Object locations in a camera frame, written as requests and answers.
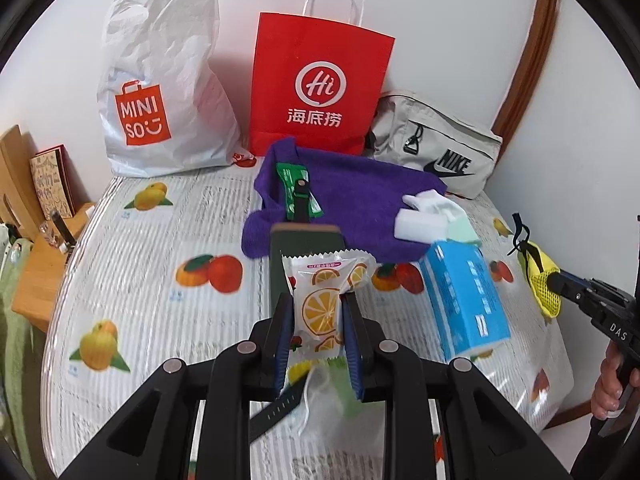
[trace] nike swoosh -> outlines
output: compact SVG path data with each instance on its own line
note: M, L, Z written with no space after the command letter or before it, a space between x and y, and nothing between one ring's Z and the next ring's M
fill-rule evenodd
M427 171L428 173L433 173L435 176L439 176L439 177L475 175L475 173L463 173L462 171L440 171L440 170L436 170L435 166L436 166L436 161L434 160L433 162L430 162L429 164L425 165L424 171Z

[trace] purple towel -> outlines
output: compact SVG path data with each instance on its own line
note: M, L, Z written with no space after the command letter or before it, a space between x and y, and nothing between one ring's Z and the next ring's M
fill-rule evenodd
M363 156L297 148L292 137L271 145L254 188L262 210L249 215L242 231L242 252L249 258L269 254L271 226L286 220L284 185L276 162L301 164L309 172L311 193L324 214L312 223L334 224L349 249L373 254L379 262L414 262L428 245L394 238L394 223L402 195L447 187L431 173L372 160Z

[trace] patterned book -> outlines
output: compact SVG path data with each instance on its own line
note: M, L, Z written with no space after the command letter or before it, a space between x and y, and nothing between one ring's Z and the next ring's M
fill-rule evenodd
M47 220L51 220L54 209L59 211L62 218L72 218L76 213L66 179L64 160L65 147L60 144L36 153L29 161L33 185Z

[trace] blue carton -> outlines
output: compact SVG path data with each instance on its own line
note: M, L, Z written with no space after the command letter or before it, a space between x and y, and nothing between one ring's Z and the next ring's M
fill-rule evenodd
M487 352L511 332L477 247L434 243L419 262L447 362Z

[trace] table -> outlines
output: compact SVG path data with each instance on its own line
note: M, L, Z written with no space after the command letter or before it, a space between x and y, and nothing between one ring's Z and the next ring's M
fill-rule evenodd
M84 204L73 218L65 220L74 238L78 239L86 225L86 210L92 205ZM40 235L34 241L31 254L20 274L11 309L43 332L49 329L56 296L65 273L65 261L66 254L51 247Z

